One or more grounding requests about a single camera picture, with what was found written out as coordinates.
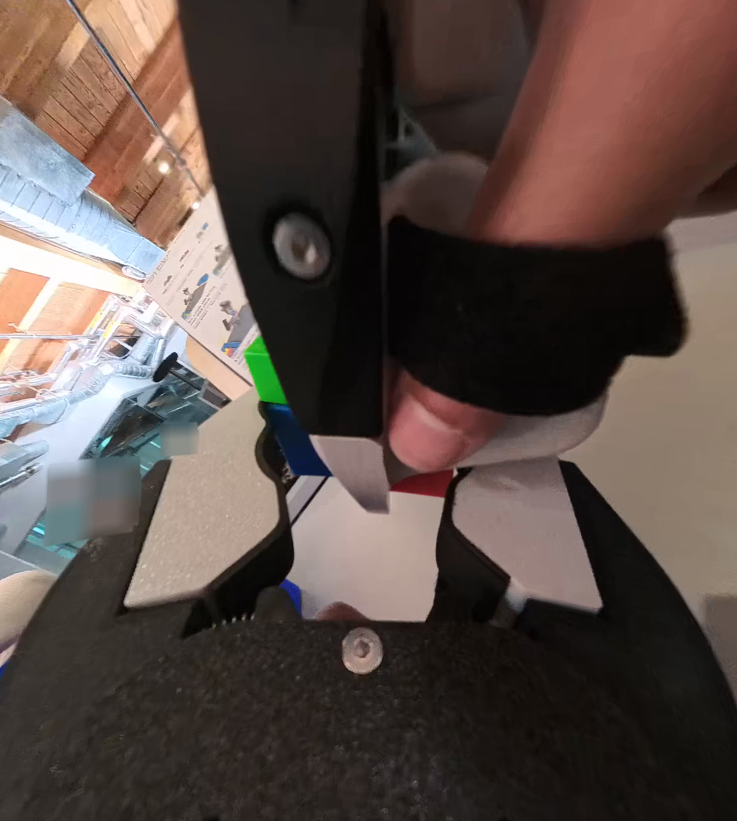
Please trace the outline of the printed instruction sheet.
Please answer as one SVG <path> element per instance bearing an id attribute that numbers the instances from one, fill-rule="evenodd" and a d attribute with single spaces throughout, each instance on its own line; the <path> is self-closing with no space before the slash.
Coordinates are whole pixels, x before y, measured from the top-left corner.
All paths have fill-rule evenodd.
<path id="1" fill-rule="evenodd" d="M 145 287 L 190 338 L 250 380 L 244 352 L 259 329 L 215 189 L 192 211 Z"/>

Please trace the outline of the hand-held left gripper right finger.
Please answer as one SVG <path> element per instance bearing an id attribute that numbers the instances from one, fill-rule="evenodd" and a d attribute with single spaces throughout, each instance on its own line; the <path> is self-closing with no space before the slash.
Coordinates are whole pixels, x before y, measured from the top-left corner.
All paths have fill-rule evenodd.
<path id="1" fill-rule="evenodd" d="M 519 614 L 531 603 L 599 613 L 559 460 L 461 471 L 438 530 L 438 579 L 471 614 Z"/>

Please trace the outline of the red mega block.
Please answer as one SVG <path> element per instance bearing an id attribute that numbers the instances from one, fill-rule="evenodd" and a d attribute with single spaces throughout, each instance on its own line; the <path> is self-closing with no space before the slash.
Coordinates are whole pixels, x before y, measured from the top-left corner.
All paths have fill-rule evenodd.
<path id="1" fill-rule="evenodd" d="M 456 476 L 456 470 L 441 470 L 425 474 L 410 474 L 391 483 L 393 493 L 405 493 L 444 499 Z"/>

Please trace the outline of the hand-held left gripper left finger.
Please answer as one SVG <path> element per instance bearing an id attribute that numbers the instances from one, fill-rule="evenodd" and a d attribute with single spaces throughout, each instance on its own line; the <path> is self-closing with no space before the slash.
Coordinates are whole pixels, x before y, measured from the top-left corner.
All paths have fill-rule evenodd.
<path id="1" fill-rule="evenodd" d="M 294 550 L 286 492 L 268 423 L 232 423 L 231 438 L 174 457 L 128 583 L 128 610 L 202 602 L 253 611 L 289 575 Z"/>

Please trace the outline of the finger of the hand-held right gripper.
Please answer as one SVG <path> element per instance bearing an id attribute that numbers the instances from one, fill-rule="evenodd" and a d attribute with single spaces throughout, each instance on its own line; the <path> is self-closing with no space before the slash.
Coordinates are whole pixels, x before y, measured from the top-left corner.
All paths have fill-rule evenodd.
<path id="1" fill-rule="evenodd" d="M 311 444 L 332 476 L 363 510 L 390 512 L 391 482 L 385 464 L 387 436 L 312 435 Z"/>

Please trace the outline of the person's right hand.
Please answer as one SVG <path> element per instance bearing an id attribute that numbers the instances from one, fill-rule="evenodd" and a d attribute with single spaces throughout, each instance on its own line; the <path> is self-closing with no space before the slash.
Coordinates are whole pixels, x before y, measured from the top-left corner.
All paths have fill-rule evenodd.
<path id="1" fill-rule="evenodd" d="M 458 238 L 391 224 L 388 439 L 425 473 L 677 352 L 665 231 L 737 210 L 737 2 L 527 5 L 533 54 Z"/>

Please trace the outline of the blue mega block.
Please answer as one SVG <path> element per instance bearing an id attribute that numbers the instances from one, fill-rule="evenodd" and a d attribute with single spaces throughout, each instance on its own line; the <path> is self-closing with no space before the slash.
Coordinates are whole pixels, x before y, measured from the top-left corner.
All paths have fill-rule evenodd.
<path id="1" fill-rule="evenodd" d="M 309 434 L 288 405 L 261 402 L 260 407 L 293 475 L 322 478 L 332 476 L 312 445 Z"/>

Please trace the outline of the green mega block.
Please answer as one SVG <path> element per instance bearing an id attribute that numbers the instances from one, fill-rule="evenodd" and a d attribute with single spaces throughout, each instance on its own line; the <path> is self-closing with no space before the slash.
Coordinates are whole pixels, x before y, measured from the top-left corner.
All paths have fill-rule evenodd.
<path id="1" fill-rule="evenodd" d="M 272 405 L 288 405 L 271 355 L 261 335 L 248 345 L 243 355 L 259 400 Z"/>

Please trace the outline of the silver ventilation duct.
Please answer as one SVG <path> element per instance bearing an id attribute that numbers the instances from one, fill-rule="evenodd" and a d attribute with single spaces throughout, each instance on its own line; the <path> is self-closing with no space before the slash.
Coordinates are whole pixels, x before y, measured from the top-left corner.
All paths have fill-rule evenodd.
<path id="1" fill-rule="evenodd" d="M 91 189 L 93 178 L 0 95 L 0 223 L 145 279 L 164 252 Z"/>

